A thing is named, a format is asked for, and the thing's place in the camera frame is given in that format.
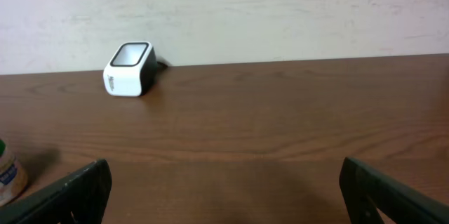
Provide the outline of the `green lid jar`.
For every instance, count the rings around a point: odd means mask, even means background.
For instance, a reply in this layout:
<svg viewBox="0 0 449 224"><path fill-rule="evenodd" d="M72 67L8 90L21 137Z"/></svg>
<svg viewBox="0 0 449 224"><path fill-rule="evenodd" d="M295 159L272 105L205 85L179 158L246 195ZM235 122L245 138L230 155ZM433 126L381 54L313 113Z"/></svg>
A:
<svg viewBox="0 0 449 224"><path fill-rule="evenodd" d="M27 173L17 157L1 140L1 202L4 206L17 198L27 186Z"/></svg>

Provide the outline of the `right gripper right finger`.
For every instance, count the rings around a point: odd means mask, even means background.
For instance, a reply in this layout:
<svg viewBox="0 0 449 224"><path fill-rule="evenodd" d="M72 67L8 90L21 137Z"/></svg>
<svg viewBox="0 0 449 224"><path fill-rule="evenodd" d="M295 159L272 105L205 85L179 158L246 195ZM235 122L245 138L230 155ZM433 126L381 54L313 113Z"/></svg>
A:
<svg viewBox="0 0 449 224"><path fill-rule="evenodd" d="M394 180L362 161L347 157L339 185L350 222L447 223L448 206Z"/></svg>

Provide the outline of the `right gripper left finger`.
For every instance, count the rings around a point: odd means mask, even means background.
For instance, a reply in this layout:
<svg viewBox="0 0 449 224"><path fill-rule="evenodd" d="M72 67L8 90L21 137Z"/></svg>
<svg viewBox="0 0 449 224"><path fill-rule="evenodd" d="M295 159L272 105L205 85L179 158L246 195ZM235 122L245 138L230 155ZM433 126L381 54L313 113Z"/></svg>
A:
<svg viewBox="0 0 449 224"><path fill-rule="evenodd" d="M1 207L1 224L100 224L112 188L106 160L96 160L18 202Z"/></svg>

